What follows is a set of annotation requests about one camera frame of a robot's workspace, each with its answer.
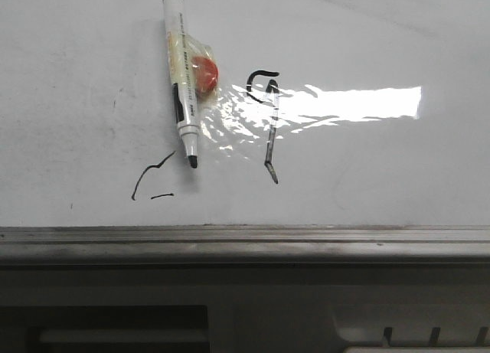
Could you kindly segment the white whiteboard marker pen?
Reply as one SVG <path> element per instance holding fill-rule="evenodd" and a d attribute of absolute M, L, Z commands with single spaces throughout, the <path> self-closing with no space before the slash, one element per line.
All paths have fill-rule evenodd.
<path fill-rule="evenodd" d="M 184 0 L 162 0 L 171 93 L 178 135 L 192 168 L 198 166 L 198 101 L 186 31 Z"/>

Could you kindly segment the red round magnet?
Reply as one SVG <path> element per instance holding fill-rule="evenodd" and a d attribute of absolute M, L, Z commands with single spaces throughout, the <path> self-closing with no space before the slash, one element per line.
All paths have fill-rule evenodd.
<path fill-rule="evenodd" d="M 194 56 L 191 59 L 194 72 L 195 90 L 200 98 L 204 98 L 217 86 L 219 72 L 212 59 L 204 56 Z"/>

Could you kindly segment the white whiteboard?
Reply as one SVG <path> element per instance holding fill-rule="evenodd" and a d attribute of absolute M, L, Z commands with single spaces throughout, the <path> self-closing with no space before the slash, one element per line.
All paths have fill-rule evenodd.
<path fill-rule="evenodd" d="M 162 0 L 1 0 L 1 223 L 489 223 L 489 0 L 185 0 L 214 51 L 198 167 Z"/>

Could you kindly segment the white plastic tray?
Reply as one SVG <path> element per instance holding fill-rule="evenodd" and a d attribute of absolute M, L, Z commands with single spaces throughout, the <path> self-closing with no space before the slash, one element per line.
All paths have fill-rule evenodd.
<path fill-rule="evenodd" d="M 4 268 L 3 352 L 486 352 L 489 268 Z"/>

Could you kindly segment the grey metal whiteboard frame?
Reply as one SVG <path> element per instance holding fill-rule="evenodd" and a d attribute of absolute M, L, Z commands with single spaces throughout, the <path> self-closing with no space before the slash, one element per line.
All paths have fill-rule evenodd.
<path fill-rule="evenodd" d="M 3 266 L 487 263 L 486 226 L 3 227 Z"/>

